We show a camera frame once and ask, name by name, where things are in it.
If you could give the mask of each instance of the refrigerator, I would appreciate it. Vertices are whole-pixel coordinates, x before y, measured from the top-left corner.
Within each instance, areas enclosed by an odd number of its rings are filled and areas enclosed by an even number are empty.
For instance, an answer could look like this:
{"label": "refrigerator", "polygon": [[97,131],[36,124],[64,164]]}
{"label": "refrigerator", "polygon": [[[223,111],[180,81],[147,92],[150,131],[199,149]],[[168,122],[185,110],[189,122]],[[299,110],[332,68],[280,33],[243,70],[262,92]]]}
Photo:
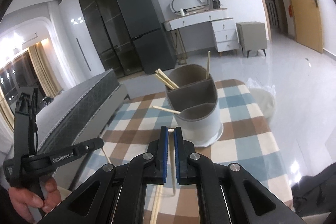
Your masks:
{"label": "refrigerator", "polygon": [[121,14],[146,74],[175,68],[176,54],[164,29],[158,0],[117,0]]}

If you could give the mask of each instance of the human hand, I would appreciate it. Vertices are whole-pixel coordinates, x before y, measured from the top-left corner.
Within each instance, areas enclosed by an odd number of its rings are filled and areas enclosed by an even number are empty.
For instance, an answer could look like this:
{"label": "human hand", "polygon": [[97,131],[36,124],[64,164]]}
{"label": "human hand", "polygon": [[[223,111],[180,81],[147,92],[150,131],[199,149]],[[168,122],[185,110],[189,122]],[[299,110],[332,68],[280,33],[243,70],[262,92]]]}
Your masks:
{"label": "human hand", "polygon": [[26,188],[10,187],[8,194],[13,207],[17,213],[30,223],[35,220],[28,209],[28,206],[33,208],[42,208],[45,213],[49,213],[61,202],[60,192],[57,190],[57,184],[54,178],[50,178],[45,183],[45,189],[48,192],[47,198],[43,201],[38,195],[29,191]]}

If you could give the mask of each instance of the table leg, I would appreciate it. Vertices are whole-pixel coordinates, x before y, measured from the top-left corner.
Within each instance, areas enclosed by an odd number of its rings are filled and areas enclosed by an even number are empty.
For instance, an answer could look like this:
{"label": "table leg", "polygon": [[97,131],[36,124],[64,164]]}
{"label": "table leg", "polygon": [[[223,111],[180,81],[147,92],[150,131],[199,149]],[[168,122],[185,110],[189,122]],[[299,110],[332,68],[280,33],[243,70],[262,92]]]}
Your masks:
{"label": "table leg", "polygon": [[174,49],[175,49],[175,53],[176,53],[179,65],[186,64],[187,63],[186,59],[188,58],[188,56],[187,56],[186,51],[185,51],[185,47],[184,47],[184,44],[183,44],[183,40],[182,40],[180,30],[179,29],[172,30],[169,33],[170,33],[170,37],[173,41],[173,45],[174,45]]}

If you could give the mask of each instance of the cabinet handle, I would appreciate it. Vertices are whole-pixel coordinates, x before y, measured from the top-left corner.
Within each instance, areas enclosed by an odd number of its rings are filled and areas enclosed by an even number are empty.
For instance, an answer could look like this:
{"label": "cabinet handle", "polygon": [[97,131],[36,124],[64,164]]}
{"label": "cabinet handle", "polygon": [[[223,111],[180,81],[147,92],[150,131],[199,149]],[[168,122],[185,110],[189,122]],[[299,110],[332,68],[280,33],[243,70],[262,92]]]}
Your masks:
{"label": "cabinet handle", "polygon": [[79,45],[79,48],[81,49],[81,52],[82,52],[82,55],[83,55],[83,57],[84,57],[85,63],[87,64],[89,70],[91,71],[91,68],[90,68],[90,66],[89,66],[89,63],[88,63],[87,60],[86,60],[86,57],[85,57],[84,52],[83,52],[83,50],[82,50],[82,47],[81,47],[81,45],[80,45],[80,43],[79,43],[79,41],[78,41],[78,38],[76,38],[76,40],[77,40],[77,43],[78,43],[78,45]]}

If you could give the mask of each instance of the door handle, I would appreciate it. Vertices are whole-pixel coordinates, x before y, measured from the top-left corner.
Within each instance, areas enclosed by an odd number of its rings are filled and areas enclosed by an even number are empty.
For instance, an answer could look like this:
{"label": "door handle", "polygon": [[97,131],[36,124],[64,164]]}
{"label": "door handle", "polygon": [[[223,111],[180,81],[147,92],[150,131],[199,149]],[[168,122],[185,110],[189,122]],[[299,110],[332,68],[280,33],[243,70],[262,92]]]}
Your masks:
{"label": "door handle", "polygon": [[319,3],[317,2],[317,0],[313,0],[313,1],[315,1],[316,8],[318,8],[319,7]]}

